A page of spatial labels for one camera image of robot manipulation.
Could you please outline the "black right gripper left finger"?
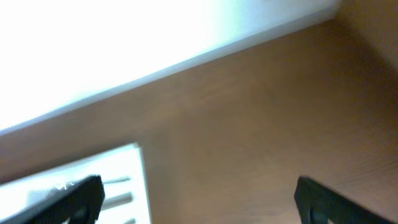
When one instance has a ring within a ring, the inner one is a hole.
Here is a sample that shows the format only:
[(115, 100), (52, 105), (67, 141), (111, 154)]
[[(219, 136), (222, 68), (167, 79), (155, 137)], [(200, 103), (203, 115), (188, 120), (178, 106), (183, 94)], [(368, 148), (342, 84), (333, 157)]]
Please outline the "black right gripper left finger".
[(90, 175), (28, 209), (25, 222), (94, 224), (99, 218), (103, 200), (101, 177)]

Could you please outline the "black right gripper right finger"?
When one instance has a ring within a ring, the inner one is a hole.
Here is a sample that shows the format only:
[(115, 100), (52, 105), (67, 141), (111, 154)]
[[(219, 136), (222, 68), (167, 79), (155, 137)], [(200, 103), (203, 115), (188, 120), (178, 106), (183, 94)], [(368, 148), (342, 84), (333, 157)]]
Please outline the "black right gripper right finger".
[(298, 178), (294, 200), (302, 224), (395, 224), (307, 176)]

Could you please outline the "large metal spoon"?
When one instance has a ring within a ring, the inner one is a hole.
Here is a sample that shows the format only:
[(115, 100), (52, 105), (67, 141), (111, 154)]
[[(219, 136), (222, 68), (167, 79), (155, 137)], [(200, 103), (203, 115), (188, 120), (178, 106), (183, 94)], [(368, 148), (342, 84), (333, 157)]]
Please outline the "large metal spoon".
[(115, 178), (115, 179), (104, 180), (103, 184), (104, 185), (105, 184), (118, 184), (118, 183), (121, 183), (121, 182), (128, 182), (130, 180), (131, 180), (131, 178), (129, 176), (124, 176), (124, 177), (118, 177), (118, 178)]
[(128, 203), (131, 203), (133, 200), (134, 200), (134, 197), (133, 197), (132, 193), (130, 193), (130, 192), (123, 193), (121, 195), (117, 195), (114, 197), (106, 198), (103, 201), (101, 210), (108, 210), (108, 209), (115, 208), (115, 207), (118, 207), (121, 205), (125, 205)]

